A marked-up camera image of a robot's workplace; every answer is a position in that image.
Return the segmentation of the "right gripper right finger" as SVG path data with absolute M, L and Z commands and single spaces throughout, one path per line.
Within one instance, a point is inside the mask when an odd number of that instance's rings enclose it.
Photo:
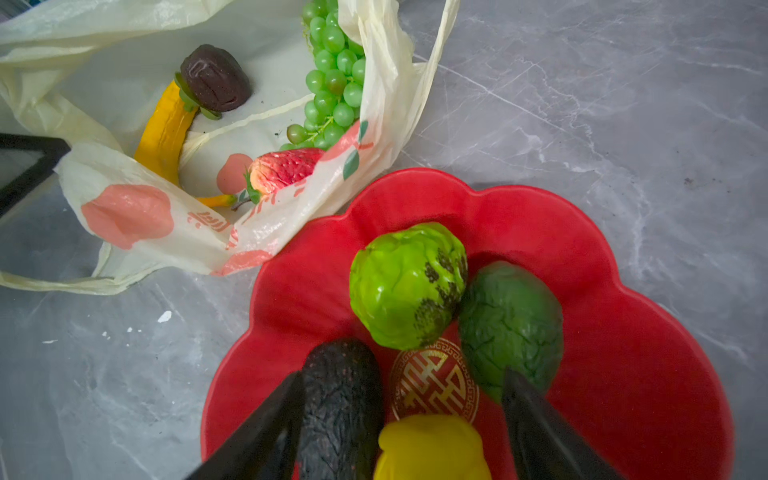
M 504 372 L 502 409 L 519 479 L 620 479 L 521 373 Z

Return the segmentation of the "dark fake avocado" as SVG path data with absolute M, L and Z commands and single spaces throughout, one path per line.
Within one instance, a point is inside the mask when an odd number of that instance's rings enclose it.
M 315 347 L 303 369 L 304 417 L 297 463 L 301 479 L 371 479 L 384 426 L 379 365 L 354 338 Z

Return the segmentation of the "yellow fake lemon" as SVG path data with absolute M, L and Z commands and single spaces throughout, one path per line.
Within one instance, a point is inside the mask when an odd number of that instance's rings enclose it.
M 489 479 L 483 443 L 458 416 L 412 415 L 387 424 L 378 439 L 376 479 Z

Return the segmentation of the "dark green fake fruit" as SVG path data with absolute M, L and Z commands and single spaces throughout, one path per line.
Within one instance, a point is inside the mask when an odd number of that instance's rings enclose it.
M 473 380 L 497 404 L 506 368 L 545 393 L 564 355 L 561 304 L 538 277 L 505 261 L 481 268 L 470 282 L 458 332 Z

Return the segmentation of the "red flower-shaped plate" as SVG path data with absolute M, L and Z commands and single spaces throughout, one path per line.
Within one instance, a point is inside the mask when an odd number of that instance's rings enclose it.
M 225 357 L 203 412 L 211 456 L 310 350 L 369 341 L 350 306 L 354 257 L 423 222 L 465 246 L 458 319 L 416 352 L 373 346 L 390 420 L 465 416 L 496 479 L 515 475 L 499 383 L 506 367 L 550 379 L 548 401 L 628 479 L 726 479 L 734 433 L 721 383 L 691 334 L 626 287 L 597 226 L 567 200 L 526 186 L 475 191 L 432 169 L 389 174 L 340 216 L 307 224 L 261 269 L 250 326 Z

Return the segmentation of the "brown fake mangosteen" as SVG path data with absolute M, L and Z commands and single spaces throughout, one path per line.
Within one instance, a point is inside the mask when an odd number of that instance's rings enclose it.
M 210 44 L 197 47 L 175 73 L 185 107 L 198 108 L 209 119 L 242 106 L 253 94 L 252 84 L 237 60 Z

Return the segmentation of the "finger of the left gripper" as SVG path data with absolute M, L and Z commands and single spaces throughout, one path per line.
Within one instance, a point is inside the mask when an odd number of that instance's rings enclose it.
M 71 150 L 60 138 L 1 134 L 1 216 L 7 214 L 52 174 L 54 167 Z

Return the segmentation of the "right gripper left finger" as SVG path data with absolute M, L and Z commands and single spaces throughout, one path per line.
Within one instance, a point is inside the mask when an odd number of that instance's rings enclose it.
M 303 375 L 293 372 L 187 479 L 291 479 L 304 407 Z

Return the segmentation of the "yellow plastic fruit-print bag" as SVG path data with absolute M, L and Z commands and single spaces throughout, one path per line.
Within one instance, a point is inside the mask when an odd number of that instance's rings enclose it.
M 459 5 L 445 3 L 430 57 L 413 59 L 395 1 L 343 1 L 342 30 L 367 58 L 361 120 L 306 179 L 234 212 L 205 206 L 219 173 L 279 147 L 277 132 L 309 102 L 311 68 L 298 1 L 46 1 L 1 25 L 1 97 L 28 132 L 64 140 L 62 193 L 103 245 L 89 277 L 44 281 L 3 273 L 5 287 L 114 295 L 176 267 L 227 276 L 262 265 L 310 220 L 334 213 L 388 170 L 426 105 Z M 220 120 L 184 138 L 181 181 L 134 159 L 180 60 L 203 43 L 234 54 L 256 86 Z

